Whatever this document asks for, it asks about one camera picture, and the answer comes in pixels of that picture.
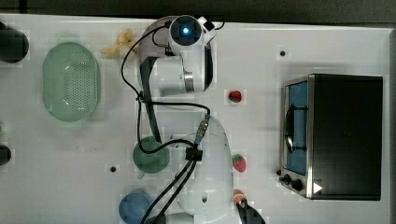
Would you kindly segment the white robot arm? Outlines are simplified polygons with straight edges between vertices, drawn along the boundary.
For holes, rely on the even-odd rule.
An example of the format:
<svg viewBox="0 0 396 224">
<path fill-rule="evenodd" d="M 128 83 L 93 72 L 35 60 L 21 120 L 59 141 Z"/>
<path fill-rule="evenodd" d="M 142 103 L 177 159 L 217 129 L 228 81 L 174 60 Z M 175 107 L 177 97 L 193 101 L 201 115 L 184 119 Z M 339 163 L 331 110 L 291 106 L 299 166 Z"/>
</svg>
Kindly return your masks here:
<svg viewBox="0 0 396 224">
<path fill-rule="evenodd" d="M 159 215 L 145 214 L 140 224 L 266 224 L 246 197 L 233 189 L 228 139 L 206 106 L 196 133 L 162 141 L 154 107 L 186 106 L 186 102 L 164 102 L 162 98 L 207 90 L 213 78 L 210 42 L 217 28 L 204 17 L 182 15 L 155 21 L 144 36 L 154 37 L 161 29 L 166 31 L 165 55 L 146 57 L 141 62 L 143 90 L 138 101 L 146 106 L 150 129 L 159 144 L 150 152 L 184 144 L 185 166 L 165 188 L 174 194 Z"/>
</svg>

